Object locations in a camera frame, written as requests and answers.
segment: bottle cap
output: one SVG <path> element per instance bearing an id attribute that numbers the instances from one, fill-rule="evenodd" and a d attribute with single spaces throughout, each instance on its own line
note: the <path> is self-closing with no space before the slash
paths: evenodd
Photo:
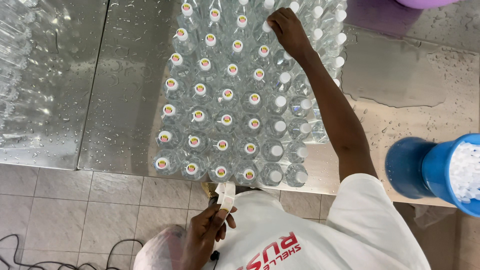
<path id="1" fill-rule="evenodd" d="M 240 15 L 237 17 L 237 26 L 240 28 L 244 28 L 247 26 L 247 16 Z"/>
<path id="2" fill-rule="evenodd" d="M 155 161 L 155 167 L 160 170 L 168 169 L 169 163 L 167 158 L 159 158 Z"/>
<path id="3" fill-rule="evenodd" d="M 185 171 L 189 175 L 194 175 L 198 171 L 198 165 L 196 163 L 188 163 L 187 167 L 185 168 Z"/>
<path id="4" fill-rule="evenodd" d="M 176 66 L 180 66 L 183 63 L 183 57 L 179 53 L 172 54 L 170 60 L 172 60 L 172 64 Z"/>
<path id="5" fill-rule="evenodd" d="M 310 133 L 310 131 L 312 131 L 312 125 L 310 125 L 309 123 L 303 123 L 300 125 L 300 132 L 302 132 L 303 134 Z"/>
<path id="6" fill-rule="evenodd" d="M 188 39 L 188 33 L 187 33 L 187 30 L 185 30 L 185 28 L 179 28 L 177 29 L 177 38 L 180 40 L 180 41 L 185 41 Z"/>
<path id="7" fill-rule="evenodd" d="M 300 107 L 304 110 L 308 110 L 312 107 L 312 101 L 306 98 L 300 102 Z"/>
<path id="8" fill-rule="evenodd" d="M 272 150 L 270 150 L 270 152 L 272 153 L 272 155 L 278 157 L 283 154 L 283 148 L 280 145 L 275 145 L 272 147 Z"/>
<path id="9" fill-rule="evenodd" d="M 273 182 L 280 182 L 282 180 L 282 173 L 279 172 L 279 171 L 273 171 L 270 173 L 270 179 L 273 181 Z"/>
<path id="10" fill-rule="evenodd" d="M 253 154 L 257 150 L 257 146 L 252 144 L 252 143 L 247 143 L 245 144 L 245 147 L 243 148 L 247 154 Z"/>
<path id="11" fill-rule="evenodd" d="M 274 125 L 274 128 L 278 132 L 282 132 L 287 128 L 287 124 L 284 121 L 277 121 Z"/>
<path id="12" fill-rule="evenodd" d="M 192 136 L 188 139 L 188 145 L 193 148 L 198 147 L 201 143 L 200 138 L 197 136 Z"/>
<path id="13" fill-rule="evenodd" d="M 208 60 L 207 58 L 202 58 L 200 61 L 198 61 L 198 65 L 200 66 L 200 69 L 204 71 L 210 70 L 210 68 L 212 67 L 210 60 Z"/>
<path id="14" fill-rule="evenodd" d="M 293 57 L 291 55 L 288 54 L 288 52 L 284 52 L 283 53 L 283 58 L 287 59 L 287 60 L 290 60 L 292 59 Z"/>
<path id="15" fill-rule="evenodd" d="M 193 14 L 193 8 L 192 6 L 189 4 L 189 3 L 184 3 L 182 6 L 181 6 L 181 12 L 183 13 L 183 15 L 185 16 L 191 16 Z"/>
<path id="16" fill-rule="evenodd" d="M 205 119 L 205 113 L 201 110 L 194 111 L 192 115 L 193 115 L 193 120 L 197 122 L 201 122 Z"/>
<path id="17" fill-rule="evenodd" d="M 324 13 L 324 9 L 321 6 L 316 6 L 313 8 L 312 15 L 315 19 L 320 18 Z"/>
<path id="18" fill-rule="evenodd" d="M 162 143 L 166 143 L 166 142 L 169 142 L 171 139 L 172 139 L 172 133 L 164 130 L 162 132 L 160 132 L 158 134 L 158 139 L 162 142 Z"/>
<path id="19" fill-rule="evenodd" d="M 324 35 L 323 31 L 320 28 L 317 28 L 313 31 L 313 40 L 319 40 Z"/>
<path id="20" fill-rule="evenodd" d="M 223 166 L 218 166 L 215 169 L 215 175 L 220 178 L 225 177 L 225 175 L 227 175 L 227 169 Z"/>
<path id="21" fill-rule="evenodd" d="M 255 93 L 251 94 L 248 97 L 248 102 L 252 105 L 257 105 L 260 102 L 260 95 Z"/>
<path id="22" fill-rule="evenodd" d="M 171 104 L 165 104 L 165 106 L 163 106 L 163 113 L 164 113 L 166 116 L 172 116 L 172 115 L 174 115 L 176 112 L 177 112 L 177 108 L 175 108 L 175 106 L 173 106 L 173 105 L 171 105 Z"/>
<path id="23" fill-rule="evenodd" d="M 248 126 L 251 129 L 257 129 L 257 128 L 260 127 L 260 121 L 256 118 L 252 118 L 252 119 L 248 120 Z"/>
<path id="24" fill-rule="evenodd" d="M 295 179 L 300 183 L 305 183 L 308 180 L 308 174 L 304 172 L 298 172 L 295 174 Z"/>
<path id="25" fill-rule="evenodd" d="M 210 46 L 210 47 L 215 46 L 215 44 L 216 44 L 216 37 L 215 37 L 215 35 L 214 35 L 214 34 L 207 34 L 207 35 L 205 36 L 205 44 L 206 44 L 207 46 Z"/>
<path id="26" fill-rule="evenodd" d="M 273 8 L 274 5 L 275 5 L 275 0 L 265 0 L 264 1 L 264 8 L 265 9 L 270 10 L 270 9 Z"/>
<path id="27" fill-rule="evenodd" d="M 301 158 L 308 157 L 308 149 L 306 147 L 300 147 L 297 150 L 297 155 Z"/>
<path id="28" fill-rule="evenodd" d="M 179 87 L 179 83 L 174 78 L 167 79 L 165 85 L 167 86 L 168 90 L 177 90 L 177 88 Z"/>
<path id="29" fill-rule="evenodd" d="M 335 37 L 335 42 L 336 42 L 338 45 L 343 44 L 346 40 L 347 40 L 347 35 L 345 35 L 345 33 L 339 33 L 339 34 Z"/>
<path id="30" fill-rule="evenodd" d="M 347 17 L 347 12 L 345 10 L 339 10 L 335 13 L 335 20 L 337 22 L 342 22 Z"/>
<path id="31" fill-rule="evenodd" d="M 210 20 L 212 22 L 218 22 L 220 20 L 220 10 L 211 9 L 210 11 Z"/>
<path id="32" fill-rule="evenodd" d="M 233 98 L 233 91 L 231 89 L 225 89 L 222 92 L 224 100 L 231 100 Z"/>
<path id="33" fill-rule="evenodd" d="M 227 140 L 219 140 L 216 143 L 216 148 L 220 151 L 225 151 L 228 149 L 228 141 Z"/>
<path id="34" fill-rule="evenodd" d="M 253 72 L 253 78 L 257 81 L 260 81 L 261 79 L 263 79 L 265 76 L 265 72 L 263 69 L 261 68 L 257 68 L 254 72 Z"/>
<path id="35" fill-rule="evenodd" d="M 287 103 L 287 99 L 284 96 L 279 96 L 275 99 L 275 105 L 277 107 L 283 107 Z"/>
<path id="36" fill-rule="evenodd" d="M 288 7 L 293 11 L 293 13 L 296 14 L 300 8 L 300 5 L 297 2 L 292 2 Z"/>
<path id="37" fill-rule="evenodd" d="M 243 171 L 243 178 L 245 178 L 246 180 L 251 180 L 255 178 L 255 172 L 252 169 L 245 169 Z"/>
<path id="38" fill-rule="evenodd" d="M 226 125 L 226 126 L 231 125 L 232 121 L 233 121 L 232 116 L 229 114 L 222 115 L 222 118 L 220 119 L 220 122 L 222 123 L 222 125 Z"/>
<path id="39" fill-rule="evenodd" d="M 282 74 L 280 74 L 280 82 L 283 83 L 283 84 L 288 83 L 288 81 L 291 78 L 292 77 L 290 76 L 290 74 L 288 72 L 283 72 Z"/>
<path id="40" fill-rule="evenodd" d="M 235 40 L 232 44 L 232 49 L 234 52 L 241 52 L 241 49 L 243 49 L 243 42 Z"/>
<path id="41" fill-rule="evenodd" d="M 263 45 L 258 48 L 258 55 L 260 55 L 261 57 L 267 57 L 269 52 L 270 48 L 267 45 Z"/>
<path id="42" fill-rule="evenodd" d="M 268 25 L 267 21 L 264 21 L 264 24 L 262 25 L 262 30 L 267 33 L 272 31 L 272 28 Z"/>
<path id="43" fill-rule="evenodd" d="M 239 68 L 237 67 L 237 65 L 235 65 L 235 64 L 230 64 L 230 65 L 228 65 L 228 67 L 227 67 L 227 73 L 228 73 L 230 76 L 235 76 L 235 75 L 237 75 L 238 72 L 239 72 Z"/>
<path id="44" fill-rule="evenodd" d="M 340 68 L 341 66 L 343 66 L 343 64 L 345 64 L 345 59 L 343 59 L 343 57 L 341 56 L 333 60 L 333 66 L 336 68 Z"/>
<path id="45" fill-rule="evenodd" d="M 195 94 L 203 96 L 207 93 L 207 88 L 204 84 L 196 84 L 194 87 Z"/>

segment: blue bucket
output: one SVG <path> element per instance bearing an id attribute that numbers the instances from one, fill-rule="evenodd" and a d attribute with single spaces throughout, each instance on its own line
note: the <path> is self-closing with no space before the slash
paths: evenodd
<path id="1" fill-rule="evenodd" d="M 459 202 L 450 185 L 450 160 L 456 147 L 462 142 L 480 145 L 480 134 L 466 134 L 455 141 L 437 144 L 423 159 L 421 173 L 435 196 L 456 205 L 464 213 L 480 217 L 480 201 L 473 199 L 469 204 Z"/>

